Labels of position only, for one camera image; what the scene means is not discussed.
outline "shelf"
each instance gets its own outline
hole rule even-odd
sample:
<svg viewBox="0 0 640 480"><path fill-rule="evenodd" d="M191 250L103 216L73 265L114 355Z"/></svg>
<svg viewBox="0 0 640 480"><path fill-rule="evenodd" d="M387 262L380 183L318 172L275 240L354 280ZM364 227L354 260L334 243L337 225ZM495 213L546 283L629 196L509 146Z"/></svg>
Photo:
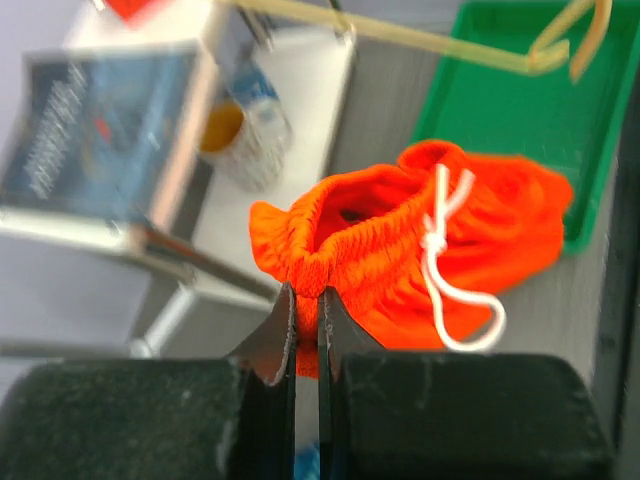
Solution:
<svg viewBox="0 0 640 480"><path fill-rule="evenodd" d="M347 89L355 52L354 37L331 30L295 27L273 33L273 51L256 60L273 83L293 130L293 142L275 187L247 193L223 174L209 185L193 243L214 259L271 283L278 282L255 265L249 240L249 208L263 200L287 209L324 175ZM202 275L196 289L226 303L269 308L268 302Z"/></svg>

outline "mug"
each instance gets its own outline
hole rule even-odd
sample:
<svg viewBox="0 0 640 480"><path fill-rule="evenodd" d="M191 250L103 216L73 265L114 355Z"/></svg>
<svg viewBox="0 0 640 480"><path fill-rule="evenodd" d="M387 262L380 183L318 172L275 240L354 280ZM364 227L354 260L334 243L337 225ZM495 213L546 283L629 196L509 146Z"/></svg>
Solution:
<svg viewBox="0 0 640 480"><path fill-rule="evenodd" d="M266 140L252 116L227 100L209 113L200 157L242 189L260 192L280 176L285 153L280 143Z"/></svg>

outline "dark edge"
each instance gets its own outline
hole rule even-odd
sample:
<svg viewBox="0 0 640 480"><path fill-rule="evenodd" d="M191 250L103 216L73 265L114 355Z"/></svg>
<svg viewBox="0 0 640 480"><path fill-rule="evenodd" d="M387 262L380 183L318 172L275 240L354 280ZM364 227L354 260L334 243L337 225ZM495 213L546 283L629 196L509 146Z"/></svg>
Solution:
<svg viewBox="0 0 640 480"><path fill-rule="evenodd" d="M622 128L592 391L604 431L618 453L619 480L637 480L640 460L640 75Z"/></svg>

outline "green plastic bin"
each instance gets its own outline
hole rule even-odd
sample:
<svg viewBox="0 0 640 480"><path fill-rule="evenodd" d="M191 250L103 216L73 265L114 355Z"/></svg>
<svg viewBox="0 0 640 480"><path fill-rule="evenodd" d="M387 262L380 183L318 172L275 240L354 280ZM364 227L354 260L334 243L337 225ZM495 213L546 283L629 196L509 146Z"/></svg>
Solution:
<svg viewBox="0 0 640 480"><path fill-rule="evenodd" d="M565 5L468 3L452 35L526 53ZM587 15L567 33L572 54L590 21ZM562 173L575 192L564 221L564 250L581 251L593 232L633 86L639 25L640 2L615 1L607 36L576 85L568 65L526 77L442 58L412 143L432 138L473 152L523 154Z"/></svg>

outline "gray table surface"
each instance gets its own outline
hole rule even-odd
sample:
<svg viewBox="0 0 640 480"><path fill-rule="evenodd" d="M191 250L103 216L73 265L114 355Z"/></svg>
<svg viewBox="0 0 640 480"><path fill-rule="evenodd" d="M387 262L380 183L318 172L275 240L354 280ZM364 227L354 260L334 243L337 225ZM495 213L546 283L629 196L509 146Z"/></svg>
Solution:
<svg viewBox="0 0 640 480"><path fill-rule="evenodd" d="M436 62L434 55L361 41L329 173L395 162L416 124ZM200 169L177 227L182 235L193 227L208 184L204 167ZM591 246L584 253L562 258L548 271L502 295L509 323L500 351L555 354L590 380L612 190L610 179ZM174 288L166 280L155 282L139 332L149 325ZM262 319L255 311L202 301L169 348L168 356L225 354ZM299 379L298 445L317 435L317 408L315 382Z"/></svg>

